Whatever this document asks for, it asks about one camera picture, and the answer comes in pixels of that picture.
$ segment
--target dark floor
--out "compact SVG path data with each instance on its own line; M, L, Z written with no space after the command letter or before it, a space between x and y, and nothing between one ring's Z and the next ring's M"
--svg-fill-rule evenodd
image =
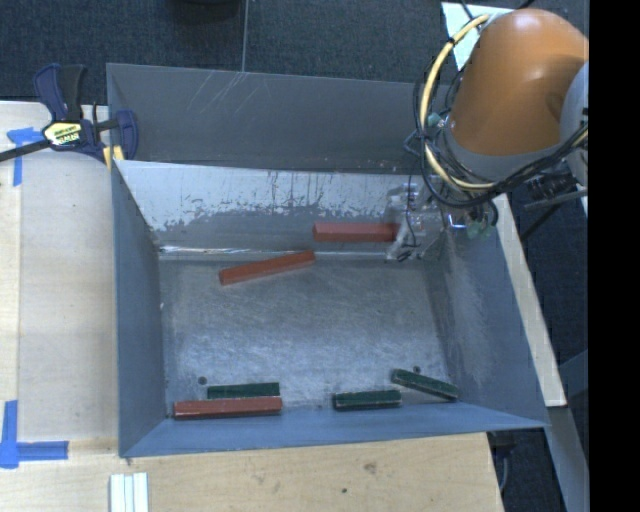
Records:
M515 8L521 0L478 0ZM589 34L588 0L538 0ZM35 100L32 77L51 63L88 67L80 99L106 104L108 62L413 82L447 38L438 0L0 0L0 99ZM455 68L442 74L447 83ZM524 188L511 195L520 233ZM562 364L587 348L587 223L564 204L523 244ZM571 402L588 456L588 395ZM507 512L564 512L544 433L516 432Z

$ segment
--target wooden table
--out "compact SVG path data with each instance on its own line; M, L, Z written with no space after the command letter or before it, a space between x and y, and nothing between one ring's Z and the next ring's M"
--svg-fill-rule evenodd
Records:
M103 119L106 109L99 112ZM0 102L0 150L13 147L8 130L48 121L40 104ZM137 472L148 475L150 509L164 512L504 510L484 433L119 458L108 171L89 157L48 149L23 165L24 182L14 187L13 161L0 164L0 401L18 399L18 440L69 440L69 458L0 469L0 510L106 511L110 475ZM499 206L545 402L564 405L505 198Z

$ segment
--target orange block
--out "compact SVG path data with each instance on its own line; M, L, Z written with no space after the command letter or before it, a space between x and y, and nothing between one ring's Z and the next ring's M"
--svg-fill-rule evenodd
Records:
M177 420L255 416L281 410L282 398L279 396L187 400L173 404L173 416Z
M366 222L316 222L313 238L317 242L393 242L399 224Z
M268 260L254 261L246 265L238 265L237 267L225 268L218 272L218 277L220 278L220 283L225 286L240 281L247 281L249 279L308 267L315 261L316 255L310 250L295 254L286 254Z

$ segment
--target bin floor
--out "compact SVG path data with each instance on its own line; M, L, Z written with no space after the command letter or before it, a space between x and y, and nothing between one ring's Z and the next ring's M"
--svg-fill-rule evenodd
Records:
M168 412L210 385L277 381L289 408L396 387L394 368L449 381L422 262L319 258L223 287L218 272L236 264L160 261Z

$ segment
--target yellow cable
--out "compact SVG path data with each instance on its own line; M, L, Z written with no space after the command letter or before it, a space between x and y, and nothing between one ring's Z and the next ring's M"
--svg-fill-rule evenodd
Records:
M455 47L455 45L459 41L461 41L471 30L476 28L478 25L481 25L482 23L486 22L488 19L489 19L488 14L483 14L481 16L474 18L469 23L467 23L464 27L462 27L453 37L451 37L451 39L447 41L447 43L443 46L442 50L440 50L440 53L438 54L438 57L436 57L436 60L434 61L433 66L431 66L431 71L427 76L424 90L422 92L422 100L420 102L419 114L420 114L420 122L422 123L423 130L424 130L424 125L427 117L427 108L429 105L429 101L431 99L430 96L433 89L433 85L436 81L438 73L440 72L440 68L442 67L444 60L447 58L451 50ZM483 184L467 183L465 181L458 180L453 176L449 176L447 171L445 171L442 168L442 166L440 165L436 157L433 155L433 153L431 152L427 144L425 144L424 150L425 150L425 154L427 156L427 161L429 162L429 165L445 182L447 182L452 187L458 188L458 189L478 191L478 190L488 190L493 186L495 186L495 183L483 183Z

